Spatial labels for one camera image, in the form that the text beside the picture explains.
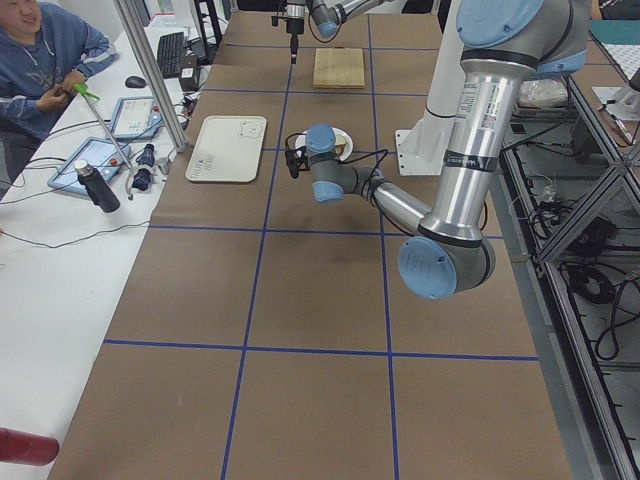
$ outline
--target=keyboard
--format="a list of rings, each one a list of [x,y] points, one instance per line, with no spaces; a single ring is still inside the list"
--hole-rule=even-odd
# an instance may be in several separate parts
[[[163,78],[177,77],[180,74],[184,45],[183,32],[169,33],[160,37],[156,59]]]

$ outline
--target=man's hand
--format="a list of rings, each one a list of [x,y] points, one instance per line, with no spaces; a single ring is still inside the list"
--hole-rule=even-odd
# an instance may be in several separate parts
[[[75,89],[74,85],[76,83],[85,83],[86,81],[87,79],[79,71],[71,70],[67,74],[67,76],[64,77],[64,80],[62,80],[62,90],[64,90],[71,96],[75,96],[78,92]]]
[[[36,108],[43,113],[64,110],[67,105],[69,105],[69,95],[60,84],[55,84],[51,90],[44,92],[36,102]]]

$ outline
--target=wooden cutting board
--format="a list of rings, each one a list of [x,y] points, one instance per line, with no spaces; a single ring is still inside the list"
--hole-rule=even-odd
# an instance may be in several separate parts
[[[314,88],[364,88],[361,48],[317,48]]]

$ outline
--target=wires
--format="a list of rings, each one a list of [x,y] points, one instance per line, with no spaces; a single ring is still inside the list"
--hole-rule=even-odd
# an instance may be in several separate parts
[[[365,159],[365,158],[371,157],[371,156],[373,156],[373,155],[378,155],[378,154],[380,154],[380,155],[382,155],[382,156],[381,156],[381,157],[376,161],[376,164],[375,164],[375,165],[374,165],[374,167],[371,169],[371,173],[369,174],[369,177],[368,177],[368,178],[367,178],[367,180],[366,180],[365,182],[363,182],[363,184],[362,184],[362,190],[360,191],[360,195],[361,195],[363,198],[366,198],[366,197],[365,197],[365,194],[364,194],[364,190],[365,190],[365,188],[366,188],[367,186],[370,186],[370,185],[371,185],[371,180],[373,179],[373,175],[374,175],[376,172],[380,172],[380,170],[379,170],[379,169],[380,169],[380,165],[382,164],[382,162],[384,161],[384,159],[385,159],[385,158],[387,157],[387,155],[389,154],[389,150],[387,150],[386,148],[383,148],[383,149],[380,149],[380,150],[378,150],[378,151],[376,151],[376,152],[369,153],[369,154],[367,154],[367,155],[363,155],[362,157],[360,157],[360,158],[356,158],[356,159],[354,159],[353,161],[350,161],[350,162],[349,162],[349,163],[354,163],[354,162],[357,162],[357,161],[360,161],[360,160],[363,160],[363,159]],[[378,211],[380,212],[380,214],[381,214],[381,215],[382,215],[382,216],[383,216],[383,217],[384,217],[384,218],[385,218],[385,219],[386,219],[386,220],[387,220],[391,225],[393,225],[393,226],[395,227],[395,229],[396,229],[396,230],[398,230],[399,232],[401,232],[401,233],[405,234],[405,235],[406,235],[406,236],[408,236],[408,237],[412,237],[412,236],[413,236],[413,234],[412,234],[411,232],[408,232],[407,230],[405,230],[404,228],[402,228],[400,225],[398,225],[396,222],[394,222],[394,221],[393,221],[393,219],[392,219],[392,218],[390,218],[390,217],[385,213],[385,211],[384,211],[384,210],[380,207],[380,205],[378,204],[378,201],[376,200],[375,194],[371,194],[371,203],[373,204],[373,206],[375,206],[375,207],[378,209]]]
[[[313,38],[315,38],[318,42],[320,43],[329,43],[332,42],[333,40],[335,40],[335,38],[338,36],[338,34],[340,33],[340,30],[342,30],[342,22],[340,22],[340,18],[338,17],[338,12],[336,12],[334,9],[331,9],[335,15],[336,15],[336,24],[338,25],[338,29],[336,30],[336,33],[334,33],[331,38],[328,38],[326,40],[323,40],[321,38],[319,38],[316,35],[316,32],[313,30],[312,26],[311,26],[311,15],[313,15],[313,12],[315,12],[318,8],[324,6],[324,4],[322,5],[316,5],[310,12],[309,15],[307,16],[307,23],[309,24],[309,31],[311,32],[311,35],[313,36]]]
[[[617,272],[624,276],[622,282],[614,284],[607,275],[602,272],[601,268],[604,267]],[[568,264],[563,262],[559,267],[560,272],[567,272],[568,281],[562,277],[565,281],[567,293],[571,294],[572,308],[574,313],[578,317],[582,317],[573,299],[573,294],[578,294],[585,300],[598,304],[598,305],[611,305],[611,312],[609,314],[608,326],[604,328],[596,340],[591,340],[593,343],[593,353],[599,359],[603,361],[611,361],[618,357],[620,354],[620,343],[618,340],[617,329],[619,327],[629,325],[640,318],[640,311],[632,312],[621,306],[621,301],[626,287],[629,284],[633,284],[636,291],[640,294],[640,285],[637,282],[638,272],[632,272],[630,274],[625,273],[624,270],[602,262],[589,262],[579,264]],[[626,313],[630,315],[629,318],[618,322],[619,313]],[[607,337],[611,337],[612,351],[609,354],[603,353],[603,344]]]
[[[340,162],[342,165],[349,165],[351,163],[356,163],[359,162],[361,160],[365,160],[367,158],[373,157],[374,155],[383,155],[383,159],[384,157],[387,156],[387,154],[389,153],[389,150],[387,150],[386,148],[383,148],[381,150],[375,151],[375,152],[371,152],[371,153],[367,153],[366,155],[362,155],[361,157],[358,158],[352,158],[351,160],[345,160],[344,162]]]
[[[489,221],[489,207],[487,206],[486,201],[482,204],[482,212],[484,215],[482,223],[480,224],[480,231],[484,230],[484,228],[487,226],[487,222]]]
[[[77,238],[75,240],[71,240],[70,242],[59,243],[57,245],[49,245],[48,243],[34,242],[32,240],[27,240],[25,238],[18,237],[17,235],[13,235],[11,233],[5,232],[2,229],[0,229],[0,237],[2,235],[6,235],[7,237],[13,238],[14,240],[18,240],[20,242],[28,243],[29,245],[34,245],[36,247],[57,249],[57,248],[62,248],[62,247],[66,247],[66,246],[69,246],[69,245],[76,245],[76,244],[78,244],[80,242],[84,242],[86,240],[89,240],[91,238],[97,237],[99,235],[105,235],[107,233],[114,233],[114,232],[117,232],[119,230],[124,230],[125,228],[142,227],[143,225],[148,224],[148,223],[149,223],[149,220],[145,220],[144,222],[140,222],[140,223],[136,223],[136,224],[121,225],[121,226],[113,228],[111,230],[100,230],[99,232],[92,233],[91,235],[87,235],[86,237]]]
[[[561,157],[571,157],[571,158],[573,158],[573,157],[580,156],[580,152],[571,152],[571,153],[561,152],[561,151],[556,150],[554,148],[548,147],[546,144],[544,144],[542,142],[528,142],[528,145],[533,145],[536,148],[539,148],[541,150],[546,150],[547,152],[555,153],[556,155],[560,155]]]
[[[124,145],[129,145],[129,144],[131,144],[131,143],[134,143],[134,142],[136,141],[136,139],[137,139],[139,136],[143,135],[144,133],[145,133],[145,132],[140,133],[138,136],[136,136],[136,137],[132,138],[132,139],[131,139],[131,140],[129,140],[128,142],[120,142],[120,143],[121,143],[121,144],[124,144]],[[129,155],[129,157],[130,157],[130,158],[135,158],[135,157],[136,157],[140,152],[142,152],[143,150],[144,150],[144,147],[142,147],[142,148],[141,148],[140,150],[138,150],[137,152],[135,152],[135,153],[133,153],[133,154]],[[68,159],[67,159],[67,158],[62,158],[62,157],[53,157],[53,156],[49,157],[49,156],[47,156],[47,157],[34,158],[34,159],[32,159],[29,163],[31,164],[31,163],[33,163],[33,162],[40,161],[40,160],[58,160],[58,161],[66,162]],[[104,165],[104,164],[96,165],[96,167],[102,167],[103,165]],[[122,164],[121,164],[121,166],[123,166],[124,168],[126,168],[126,167],[127,167],[127,164],[126,164],[126,163],[122,163]],[[51,166],[50,166],[50,167],[33,167],[33,168],[26,167],[26,168],[25,168],[25,170],[40,170],[40,169],[42,169],[42,168],[52,168],[52,167],[51,167]],[[129,171],[129,176],[133,176],[133,175],[134,175],[134,173],[133,173],[133,172],[131,172],[131,171]],[[17,188],[23,188],[23,187],[25,186],[24,171],[23,171],[23,172],[20,172],[20,176],[22,176],[23,184],[22,184],[22,186],[16,186]],[[52,193],[52,192],[57,192],[57,191],[60,191],[60,190],[64,190],[65,188],[69,187],[70,185],[73,185],[76,181],[77,181],[77,178],[74,178],[72,182],[70,182],[70,183],[68,183],[68,184],[65,184],[65,185],[61,185],[60,187],[53,188],[53,189],[51,189],[51,190],[45,190],[45,191],[43,191],[43,192],[34,193],[33,195],[29,195],[29,196],[27,196],[27,197],[23,197],[23,198],[20,198],[20,199],[18,199],[18,200],[3,201],[3,202],[0,202],[0,206],[2,206],[2,205],[11,205],[11,204],[15,204],[15,203],[20,203],[20,202],[24,202],[25,200],[30,200],[30,199],[35,198],[35,197],[40,197],[40,196],[42,196],[42,195],[46,195],[47,193]],[[128,188],[128,187],[127,187],[127,184],[128,184],[128,181],[125,181],[125,190],[127,190],[127,192],[126,192],[126,193],[127,193],[127,195],[129,196],[129,198],[131,199],[131,198],[133,197],[133,195],[132,195],[132,193],[131,193],[131,191],[130,191],[130,188]]]
[[[104,120],[105,123],[109,123],[111,120]],[[73,125],[67,125],[66,127],[62,127],[62,128],[58,128],[57,130],[52,130],[49,132],[49,134],[47,135],[47,137],[44,140],[48,140],[49,137],[55,135],[56,133],[60,133],[60,132],[64,132],[65,130],[71,130],[72,128],[76,128],[76,127],[82,127],[85,125],[93,125],[99,123],[98,120],[89,120],[88,122],[80,122],[80,123],[74,123]]]
[[[571,89],[569,88],[568,77],[563,77],[563,81],[564,81],[564,84],[565,84],[565,88],[567,89],[567,109],[564,111],[560,121],[558,123],[554,123],[550,127],[547,127],[545,129],[539,131],[538,133],[534,133],[530,137],[527,137],[527,138],[525,138],[523,140],[520,140],[520,141],[518,141],[516,143],[513,143],[511,145],[508,145],[508,146],[504,147],[501,150],[501,153],[504,153],[504,152],[507,152],[509,150],[513,150],[515,148],[518,148],[521,145],[525,145],[525,144],[531,142],[531,140],[534,140],[534,139],[536,139],[538,137],[541,137],[545,133],[549,133],[550,131],[555,130],[556,128],[558,128],[560,125],[562,125],[567,120],[567,118],[569,117],[569,107],[568,107],[568,105],[571,105]]]
[[[67,161],[66,158],[60,158],[60,157],[33,158],[33,159],[31,159],[29,161],[29,164],[18,175],[18,178],[22,178],[22,185],[18,185],[18,184],[15,183],[17,181],[17,178],[16,178],[16,180],[14,180],[13,183],[5,182],[5,181],[2,181],[0,183],[4,183],[4,184],[8,185],[11,188],[24,188],[27,185],[27,181],[24,178],[24,171],[25,170],[46,170],[46,169],[49,169],[49,168],[55,168],[56,170],[58,169],[58,167],[56,165],[45,165],[45,166],[41,166],[41,167],[31,166],[32,163],[38,162],[38,161],[42,161],[42,160],[58,160],[58,161],[61,161],[61,162],[66,162]],[[28,199],[33,198],[33,197],[38,197],[40,195],[44,195],[45,193],[55,192],[56,190],[59,190],[59,189],[56,188],[54,190],[47,190],[46,192],[36,193],[36,194],[30,195],[28,197],[24,197],[24,198],[21,198],[21,199],[18,199],[18,200],[12,200],[12,201],[8,201],[8,202],[7,201],[0,202],[0,206],[1,205],[10,205],[12,203],[19,203],[19,202],[22,202],[23,200],[28,200]]]

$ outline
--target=blue sweater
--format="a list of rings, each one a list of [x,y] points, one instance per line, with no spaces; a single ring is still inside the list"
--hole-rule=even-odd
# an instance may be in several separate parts
[[[0,30],[0,115],[44,139],[62,115],[43,113],[38,99],[72,70],[90,77],[117,56],[109,39],[80,17],[41,3],[36,44],[23,46]]]

